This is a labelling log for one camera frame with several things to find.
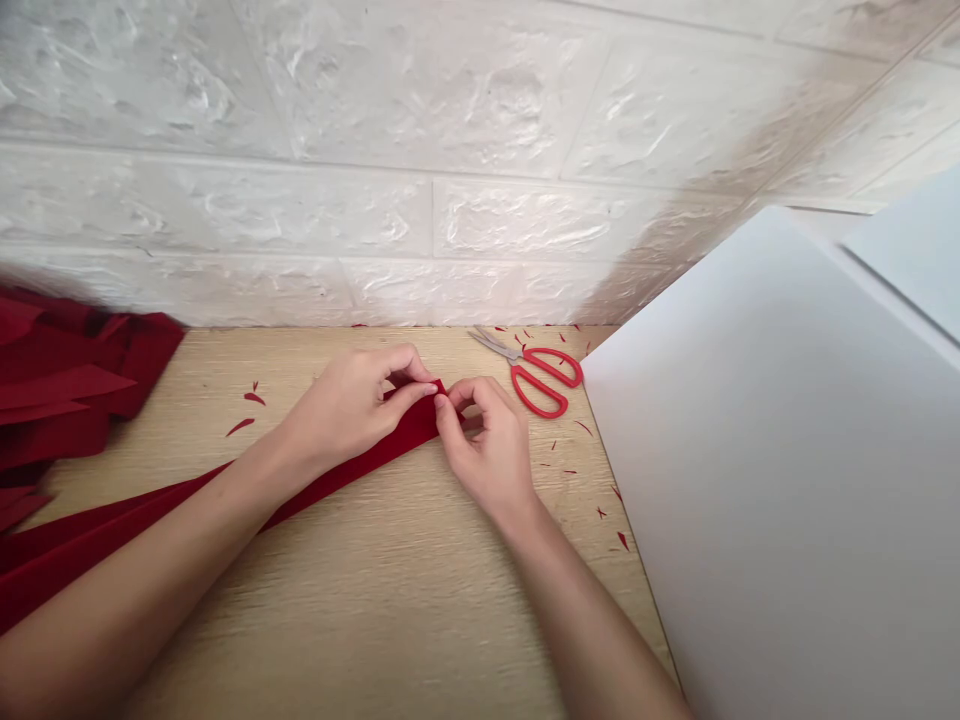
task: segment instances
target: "white brick wall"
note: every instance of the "white brick wall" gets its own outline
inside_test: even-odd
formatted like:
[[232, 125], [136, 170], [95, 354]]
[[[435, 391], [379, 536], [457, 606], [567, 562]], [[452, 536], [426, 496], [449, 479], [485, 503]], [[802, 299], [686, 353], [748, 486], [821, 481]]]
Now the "white brick wall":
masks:
[[8, 0], [0, 281], [193, 325], [613, 323], [960, 162], [960, 0]]

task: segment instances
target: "pile of red fabric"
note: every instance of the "pile of red fabric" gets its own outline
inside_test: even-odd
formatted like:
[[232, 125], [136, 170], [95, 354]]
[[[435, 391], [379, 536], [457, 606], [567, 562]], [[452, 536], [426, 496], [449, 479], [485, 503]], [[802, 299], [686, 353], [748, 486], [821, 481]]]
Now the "pile of red fabric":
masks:
[[0, 532], [43, 507], [54, 460], [102, 452], [140, 412], [183, 330], [163, 313], [108, 314], [0, 288]]

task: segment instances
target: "scissors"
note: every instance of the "scissors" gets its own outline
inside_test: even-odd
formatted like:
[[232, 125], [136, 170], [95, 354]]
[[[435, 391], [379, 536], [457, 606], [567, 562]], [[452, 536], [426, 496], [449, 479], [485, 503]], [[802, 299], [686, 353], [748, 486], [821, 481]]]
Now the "scissors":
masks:
[[[580, 363], [567, 355], [565, 352], [560, 352], [559, 350], [554, 350], [553, 348], [527, 348], [523, 352], [520, 352], [519, 350], [513, 350], [512, 348], [508, 348], [506, 345], [497, 342], [493, 335], [488, 333], [479, 325], [474, 325], [474, 328], [476, 328], [480, 335], [468, 331], [470, 337], [478, 342], [483, 343], [494, 352], [500, 353], [507, 359], [507, 362], [510, 363], [510, 377], [513, 380], [513, 388], [517, 391], [517, 395], [520, 396], [520, 399], [523, 401], [524, 405], [533, 410], [533, 412], [540, 417], [545, 417], [548, 420], [558, 418], [567, 411], [567, 406], [570, 404], [570, 402], [563, 395], [558, 393], [549, 385], [545, 385], [541, 380], [537, 379], [533, 373], [523, 367], [520, 364], [520, 358], [523, 358], [527, 362], [536, 365], [541, 370], [545, 370], [546, 372], [550, 373], [567, 387], [577, 387], [581, 382], [583, 382], [583, 369], [580, 367]], [[535, 353], [553, 355], [560, 358], [565, 363], [568, 363], [573, 368], [573, 377], [568, 376], [562, 370], [553, 367], [553, 365], [547, 364], [544, 360], [538, 358]], [[530, 398], [524, 394], [523, 390], [520, 389], [520, 378], [526, 380], [544, 395], [556, 400], [560, 407], [552, 412], [538, 408], [530, 401]]]

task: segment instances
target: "scissor blade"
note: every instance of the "scissor blade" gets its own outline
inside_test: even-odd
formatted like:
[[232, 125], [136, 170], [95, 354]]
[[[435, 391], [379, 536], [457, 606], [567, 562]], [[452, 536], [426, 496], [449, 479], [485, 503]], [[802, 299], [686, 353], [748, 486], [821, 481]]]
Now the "scissor blade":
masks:
[[472, 333], [469, 331], [467, 332], [467, 334], [477, 342], [483, 343], [484, 345], [486, 345], [495, 353], [499, 353], [500, 355], [503, 355], [505, 358], [508, 358], [510, 360], [516, 360], [517, 358], [516, 351], [511, 350], [510, 348], [504, 345], [501, 345], [496, 340], [491, 340], [490, 338], [487, 338], [487, 337], [481, 337], [480, 335], [477, 335], [476, 333]]

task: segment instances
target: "wooden tabletop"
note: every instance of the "wooden tabletop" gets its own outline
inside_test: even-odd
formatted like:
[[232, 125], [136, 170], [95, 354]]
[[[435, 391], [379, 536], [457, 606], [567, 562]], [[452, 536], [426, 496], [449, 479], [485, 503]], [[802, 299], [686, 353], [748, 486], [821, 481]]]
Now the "wooden tabletop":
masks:
[[[613, 328], [526, 331], [532, 339], [517, 327], [495, 334], [579, 359]], [[415, 343], [448, 387], [491, 375], [509, 388], [506, 361], [464, 328], [193, 330], [142, 414], [117, 426], [104, 454], [56, 464], [47, 480], [56, 499], [30, 524], [230, 460], [280, 421], [333, 355], [397, 342]], [[243, 399], [254, 382], [266, 407]], [[530, 415], [537, 491], [673, 674], [586, 395], [550, 384], [570, 409], [558, 420]], [[255, 422], [225, 437], [244, 418]], [[550, 718], [562, 708], [508, 556], [432, 440], [255, 539], [126, 714]]]

